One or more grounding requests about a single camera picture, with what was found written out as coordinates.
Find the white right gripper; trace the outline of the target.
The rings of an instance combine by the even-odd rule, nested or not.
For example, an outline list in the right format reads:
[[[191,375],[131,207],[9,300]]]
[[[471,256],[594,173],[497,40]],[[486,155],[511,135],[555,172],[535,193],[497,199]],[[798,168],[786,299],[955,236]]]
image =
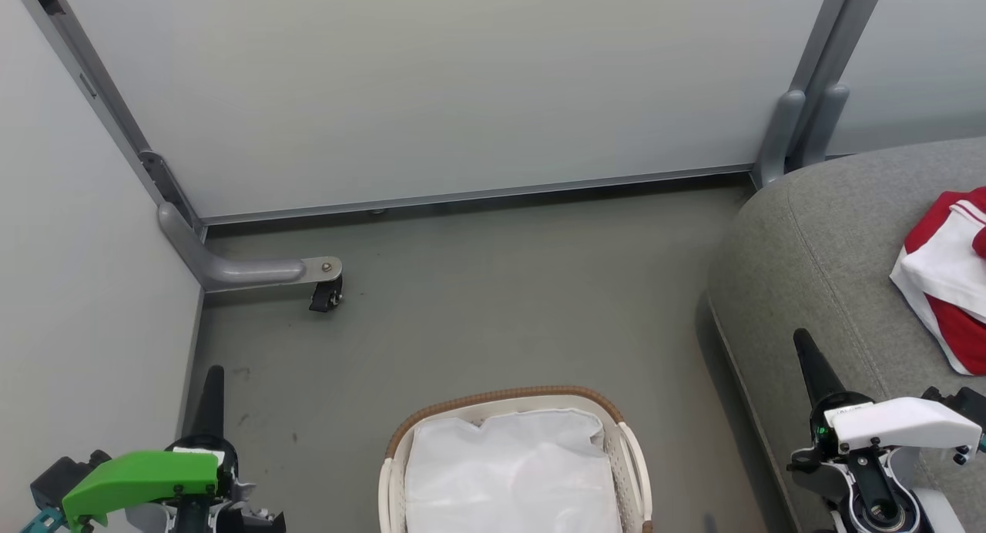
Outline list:
[[[984,451],[979,393],[895,397],[874,402],[846,393],[807,329],[793,332],[811,404],[811,446],[793,452],[788,471],[823,499],[833,532],[961,532],[943,492],[911,484],[923,449],[950,449],[964,465]]]

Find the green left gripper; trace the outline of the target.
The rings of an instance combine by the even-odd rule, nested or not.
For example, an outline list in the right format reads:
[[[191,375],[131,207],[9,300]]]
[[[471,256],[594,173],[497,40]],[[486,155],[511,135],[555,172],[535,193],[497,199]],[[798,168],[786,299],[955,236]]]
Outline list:
[[[224,437],[225,371],[208,369],[193,424],[165,450],[143,450],[101,463],[62,499],[71,532],[108,526],[127,511],[143,532],[284,532],[283,513],[249,506],[254,484],[239,478],[239,460]]]

